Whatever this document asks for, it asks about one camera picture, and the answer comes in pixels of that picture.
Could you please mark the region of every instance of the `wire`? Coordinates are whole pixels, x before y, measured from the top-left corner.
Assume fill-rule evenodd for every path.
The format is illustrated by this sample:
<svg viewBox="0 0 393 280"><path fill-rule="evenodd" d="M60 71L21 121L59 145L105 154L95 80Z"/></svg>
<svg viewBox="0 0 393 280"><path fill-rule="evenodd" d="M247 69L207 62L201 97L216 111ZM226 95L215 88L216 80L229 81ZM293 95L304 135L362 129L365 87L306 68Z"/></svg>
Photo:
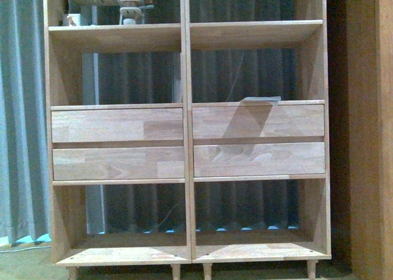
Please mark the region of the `wire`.
<svg viewBox="0 0 393 280"><path fill-rule="evenodd" d="M45 248L51 248L51 246L36 246L36 247L28 247L28 248L23 248L23 249L17 249L14 251L0 251L0 254L10 254L13 252L21 252L21 251L30 251L32 249L45 249Z"/></svg>
<svg viewBox="0 0 393 280"><path fill-rule="evenodd" d="M174 210L175 208L177 208L177 207L179 206L179 204L181 204L181 201L177 202L177 203L171 208L171 210L166 214L165 218L161 221L161 223L159 223L158 226L155 227L151 232L157 231L157 230L161 227L161 225L162 225L163 223L165 223L166 220L168 220L168 218L169 218L169 216L171 215L171 213L173 212L173 210Z"/></svg>
<svg viewBox="0 0 393 280"><path fill-rule="evenodd" d="M256 2L257 2L257 0L253 0L253 2L252 2L251 21L254 21L254 20L255 20L255 3L256 3ZM231 89L230 89L228 98L225 100L225 102L228 102L228 101L229 101L229 99L231 98L231 95L232 95L233 91L235 90L236 81L238 80L238 76L239 76L239 73L240 73L240 69L241 69L241 67L242 67L242 65L243 65L243 60L244 60L244 53L245 53L245 51L246 51L246 50L243 49L243 52L242 52L241 58L240 58L240 62L239 62L239 66L238 66L238 70L237 70L237 72L236 72L235 79L233 80L233 83L232 83L232 86L231 86Z"/></svg>

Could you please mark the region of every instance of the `wooden shelving unit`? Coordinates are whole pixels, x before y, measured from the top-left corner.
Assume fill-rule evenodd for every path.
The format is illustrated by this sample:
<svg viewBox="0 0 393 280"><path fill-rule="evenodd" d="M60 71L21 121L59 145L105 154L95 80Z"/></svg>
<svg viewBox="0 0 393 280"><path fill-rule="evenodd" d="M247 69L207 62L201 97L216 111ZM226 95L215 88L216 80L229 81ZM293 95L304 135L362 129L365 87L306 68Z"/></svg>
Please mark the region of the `wooden shelving unit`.
<svg viewBox="0 0 393 280"><path fill-rule="evenodd" d="M44 0L47 123L55 263L78 266L330 259L329 115L326 0L295 0L295 19L58 26L66 0ZM292 48L296 101L193 103L194 50ZM82 54L180 52L181 102L88 105L82 101ZM297 180L296 230L197 232L195 185ZM87 235L88 185L179 184L186 231Z"/></svg>

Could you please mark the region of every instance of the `wooden drawer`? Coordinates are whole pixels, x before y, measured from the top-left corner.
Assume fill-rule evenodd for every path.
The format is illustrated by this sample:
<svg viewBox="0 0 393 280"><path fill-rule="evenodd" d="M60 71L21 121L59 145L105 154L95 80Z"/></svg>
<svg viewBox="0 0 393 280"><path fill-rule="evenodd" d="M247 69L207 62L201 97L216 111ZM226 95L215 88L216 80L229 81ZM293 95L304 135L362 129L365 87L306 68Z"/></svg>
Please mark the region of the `wooden drawer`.
<svg viewBox="0 0 393 280"><path fill-rule="evenodd" d="M181 108L53 111L52 142L182 141L182 121Z"/></svg>
<svg viewBox="0 0 393 280"><path fill-rule="evenodd" d="M324 105L195 107L195 145L323 141Z"/></svg>
<svg viewBox="0 0 393 280"><path fill-rule="evenodd" d="M325 144L194 146L195 177L324 174Z"/></svg>
<svg viewBox="0 0 393 280"><path fill-rule="evenodd" d="M53 150L55 181L184 178L183 147Z"/></svg>

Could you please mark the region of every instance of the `dark curtain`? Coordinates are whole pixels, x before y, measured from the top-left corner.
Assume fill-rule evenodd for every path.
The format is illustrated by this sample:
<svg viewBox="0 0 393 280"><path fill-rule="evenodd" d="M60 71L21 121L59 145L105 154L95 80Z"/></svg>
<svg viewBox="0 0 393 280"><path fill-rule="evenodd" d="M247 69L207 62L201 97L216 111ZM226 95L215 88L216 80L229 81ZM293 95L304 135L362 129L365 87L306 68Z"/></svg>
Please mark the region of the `dark curtain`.
<svg viewBox="0 0 393 280"><path fill-rule="evenodd" d="M146 23L179 23L179 0L154 1L155 9L146 13ZM190 5L192 23L294 18L294 0L190 0ZM116 24L118 14L116 7L102 8L99 22ZM177 58L173 53L100 54L100 104L172 102L172 86L180 73ZM195 51L192 84L196 103L239 101L247 96L294 99L294 51ZM96 202L102 197L103 203L92 203L88 210L91 233L185 230L183 186L95 189L92 196ZM195 193L199 230L298 225L295 181L202 183L196 185Z"/></svg>

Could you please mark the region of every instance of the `wooden leg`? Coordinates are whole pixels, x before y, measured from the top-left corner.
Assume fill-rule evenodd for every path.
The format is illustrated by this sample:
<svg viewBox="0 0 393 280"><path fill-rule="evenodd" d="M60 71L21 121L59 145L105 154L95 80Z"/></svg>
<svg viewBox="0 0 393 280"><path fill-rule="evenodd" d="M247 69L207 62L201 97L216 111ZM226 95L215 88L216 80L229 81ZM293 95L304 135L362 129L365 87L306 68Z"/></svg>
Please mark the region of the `wooden leg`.
<svg viewBox="0 0 393 280"><path fill-rule="evenodd" d="M70 266L67 267L68 270L68 279L69 280L78 280L78 267Z"/></svg>
<svg viewBox="0 0 393 280"><path fill-rule="evenodd" d="M204 263L203 264L204 280L211 280L211 267L212 266L213 266L212 263Z"/></svg>
<svg viewBox="0 0 393 280"><path fill-rule="evenodd" d="M308 260L307 261L307 272L308 279L314 280L316 278L316 264L317 260Z"/></svg>
<svg viewBox="0 0 393 280"><path fill-rule="evenodd" d="M180 265L171 265L173 280L180 280Z"/></svg>

